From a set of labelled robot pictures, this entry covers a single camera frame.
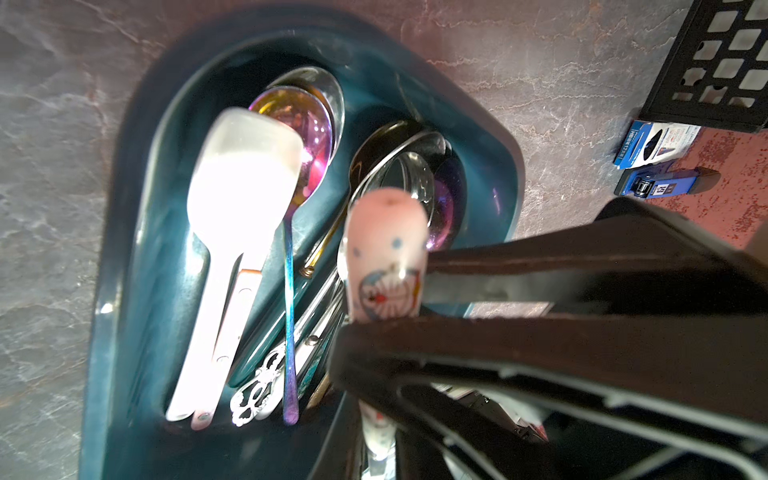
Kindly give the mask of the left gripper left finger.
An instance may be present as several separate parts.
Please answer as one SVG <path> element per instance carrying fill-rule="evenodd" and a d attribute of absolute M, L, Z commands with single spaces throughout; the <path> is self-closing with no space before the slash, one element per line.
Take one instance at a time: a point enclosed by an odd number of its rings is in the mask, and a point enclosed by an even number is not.
<path fill-rule="evenodd" d="M 340 388 L 485 479 L 763 479 L 763 316 L 342 328 Z"/>

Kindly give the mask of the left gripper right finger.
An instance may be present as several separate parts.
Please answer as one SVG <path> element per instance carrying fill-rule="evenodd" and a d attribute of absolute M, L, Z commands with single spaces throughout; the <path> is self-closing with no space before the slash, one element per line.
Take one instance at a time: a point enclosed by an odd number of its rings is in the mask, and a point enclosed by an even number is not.
<path fill-rule="evenodd" d="M 617 198 L 590 224 L 430 253 L 423 300 L 603 303 L 619 315 L 764 314 L 767 267 L 678 213 Z"/>

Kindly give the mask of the purple iridescent spoon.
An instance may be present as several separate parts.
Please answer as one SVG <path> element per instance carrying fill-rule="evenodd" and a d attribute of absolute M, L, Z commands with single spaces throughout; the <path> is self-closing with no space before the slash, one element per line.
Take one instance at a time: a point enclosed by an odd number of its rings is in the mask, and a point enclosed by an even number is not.
<path fill-rule="evenodd" d="M 449 249 L 458 236 L 468 198 L 461 160 L 451 153 L 434 173 L 435 205 L 429 225 L 429 251 Z"/>

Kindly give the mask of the Doraemon white handled spoon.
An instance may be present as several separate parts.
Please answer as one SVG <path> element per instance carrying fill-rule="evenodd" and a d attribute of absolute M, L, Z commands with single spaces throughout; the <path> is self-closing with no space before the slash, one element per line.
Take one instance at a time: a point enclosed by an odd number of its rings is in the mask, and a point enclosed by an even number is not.
<path fill-rule="evenodd" d="M 419 314 L 428 237 L 422 204 L 402 189 L 373 190 L 354 203 L 341 244 L 351 322 Z"/>

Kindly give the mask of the gold spoon teal handle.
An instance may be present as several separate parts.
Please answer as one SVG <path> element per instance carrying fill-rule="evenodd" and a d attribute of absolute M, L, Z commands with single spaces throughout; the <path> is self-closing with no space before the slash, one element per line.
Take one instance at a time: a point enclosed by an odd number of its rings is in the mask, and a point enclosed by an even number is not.
<path fill-rule="evenodd" d="M 376 175 L 379 170 L 395 158 L 403 149 L 407 140 L 426 129 L 415 120 L 397 120 L 378 128 L 359 147 L 350 162 L 349 191 L 343 200 L 342 207 L 326 233 L 313 245 L 307 259 L 301 264 L 298 272 L 302 277 L 310 279 L 314 269 L 322 259 L 336 231 L 342 225 L 346 216 L 347 202 L 361 184 L 370 175 Z M 249 375 L 259 367 L 268 354 L 278 335 L 284 329 L 284 308 L 274 300 L 266 312 L 266 316 L 257 322 L 256 329 L 249 337 L 243 351 L 238 355 L 228 380 L 230 387 L 242 385 Z"/>

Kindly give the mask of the ornate silver spoon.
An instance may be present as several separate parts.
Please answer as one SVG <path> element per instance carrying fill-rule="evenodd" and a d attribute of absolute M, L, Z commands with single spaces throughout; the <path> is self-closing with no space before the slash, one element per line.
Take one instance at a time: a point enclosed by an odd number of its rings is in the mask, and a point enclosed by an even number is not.
<path fill-rule="evenodd" d="M 341 320 L 342 285 L 335 268 L 307 285 L 294 326 L 295 373 L 303 395 L 315 376 L 333 331 Z M 269 417 L 283 400 L 286 341 L 262 335 L 251 357 L 237 367 L 230 383 L 232 423 L 241 427 Z"/>

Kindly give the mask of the teal plastic storage box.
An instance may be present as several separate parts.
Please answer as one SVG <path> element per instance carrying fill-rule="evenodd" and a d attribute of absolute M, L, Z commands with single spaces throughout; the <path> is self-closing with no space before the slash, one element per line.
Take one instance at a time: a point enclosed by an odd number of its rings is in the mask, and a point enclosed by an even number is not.
<path fill-rule="evenodd" d="M 347 164 L 381 124 L 410 118 L 442 133 L 462 161 L 467 210 L 458 248 L 509 239 L 521 214 L 518 142 L 436 68 L 364 20 L 308 4 L 253 5 L 183 37 L 128 104 L 105 217 L 82 427 L 83 479 L 305 479 L 339 406 L 295 427 L 245 428 L 218 416 L 195 433 L 164 418 L 181 369 L 207 254 L 190 232 L 186 196 L 205 135 L 295 67 L 316 64 L 347 103 L 342 142 L 319 193 L 294 223 L 307 250 L 334 216 Z"/>

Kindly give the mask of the rainbow iridescent spoon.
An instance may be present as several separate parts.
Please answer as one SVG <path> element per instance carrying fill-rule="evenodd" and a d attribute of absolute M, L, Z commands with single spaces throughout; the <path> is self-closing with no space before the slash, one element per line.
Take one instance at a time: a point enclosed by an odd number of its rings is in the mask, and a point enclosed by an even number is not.
<path fill-rule="evenodd" d="M 295 86 L 267 88 L 249 109 L 288 127 L 298 138 L 289 152 L 298 161 L 298 177 L 282 220 L 284 231 L 285 355 L 283 377 L 283 421 L 294 425 L 300 418 L 295 363 L 294 246 L 292 221 L 297 210 L 322 182 L 333 149 L 328 109 L 310 91 Z"/>

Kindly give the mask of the white plastic spoon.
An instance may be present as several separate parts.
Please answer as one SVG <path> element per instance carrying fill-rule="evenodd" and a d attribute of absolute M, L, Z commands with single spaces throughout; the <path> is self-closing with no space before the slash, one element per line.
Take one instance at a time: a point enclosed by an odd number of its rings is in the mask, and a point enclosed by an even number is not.
<path fill-rule="evenodd" d="M 209 253 L 201 301 L 165 417 L 193 414 L 204 392 L 236 260 L 250 247 L 267 254 L 298 177 L 289 152 L 298 138 L 280 122 L 245 108 L 222 111 L 198 155 L 187 217 Z"/>

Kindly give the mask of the blue staples box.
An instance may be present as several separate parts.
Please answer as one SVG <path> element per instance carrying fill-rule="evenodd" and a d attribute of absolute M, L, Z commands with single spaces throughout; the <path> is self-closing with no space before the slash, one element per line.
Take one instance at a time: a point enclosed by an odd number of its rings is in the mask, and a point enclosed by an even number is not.
<path fill-rule="evenodd" d="M 635 169 L 684 157 L 701 127 L 680 123 L 634 120 L 613 164 Z"/>

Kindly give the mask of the blue stapler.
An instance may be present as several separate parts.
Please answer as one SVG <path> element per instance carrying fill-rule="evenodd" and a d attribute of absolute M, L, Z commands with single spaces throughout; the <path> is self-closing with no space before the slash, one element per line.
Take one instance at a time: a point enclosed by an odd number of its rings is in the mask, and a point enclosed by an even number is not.
<path fill-rule="evenodd" d="M 696 195 L 714 188 L 721 180 L 718 171 L 706 168 L 667 171 L 662 168 L 638 168 L 625 171 L 614 194 L 639 200 Z"/>

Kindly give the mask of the black mesh file rack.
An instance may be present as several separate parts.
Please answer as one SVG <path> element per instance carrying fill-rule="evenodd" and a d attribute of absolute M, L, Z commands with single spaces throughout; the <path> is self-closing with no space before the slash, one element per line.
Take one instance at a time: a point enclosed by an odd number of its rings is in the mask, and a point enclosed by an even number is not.
<path fill-rule="evenodd" d="M 649 121 L 767 127 L 767 3 L 695 1 L 641 109 Z"/>

